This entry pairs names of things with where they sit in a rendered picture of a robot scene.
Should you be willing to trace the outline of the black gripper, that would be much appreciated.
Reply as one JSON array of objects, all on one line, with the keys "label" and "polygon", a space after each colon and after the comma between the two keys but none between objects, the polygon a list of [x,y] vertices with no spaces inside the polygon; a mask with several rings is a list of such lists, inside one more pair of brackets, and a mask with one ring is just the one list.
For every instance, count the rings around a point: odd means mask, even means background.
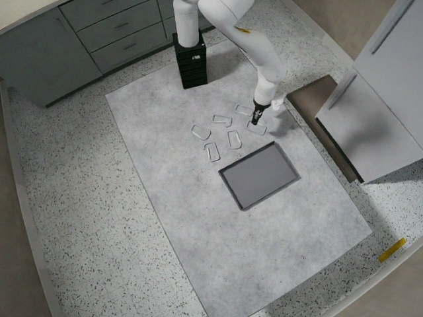
[{"label": "black gripper", "polygon": [[[255,110],[254,110],[254,114],[253,114],[251,123],[255,123],[255,125],[257,125],[259,118],[261,118],[261,116],[262,116],[263,111],[265,109],[269,108],[271,106],[271,104],[261,105],[261,104],[257,103],[254,98],[253,98],[253,103],[255,105]],[[259,115],[260,113],[261,113],[261,115]]]}]

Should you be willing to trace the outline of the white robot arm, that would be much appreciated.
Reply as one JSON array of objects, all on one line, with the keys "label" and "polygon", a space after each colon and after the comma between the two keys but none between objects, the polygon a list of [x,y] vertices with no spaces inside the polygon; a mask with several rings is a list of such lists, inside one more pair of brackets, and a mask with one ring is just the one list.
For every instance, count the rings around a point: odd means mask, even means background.
[{"label": "white robot arm", "polygon": [[258,66],[258,83],[254,92],[256,102],[271,104],[273,111],[279,112],[286,97],[285,91],[275,93],[278,83],[286,76],[282,60],[263,33],[234,26],[253,3],[254,0],[174,0],[178,42],[186,48],[199,42],[199,7],[201,13]]}]

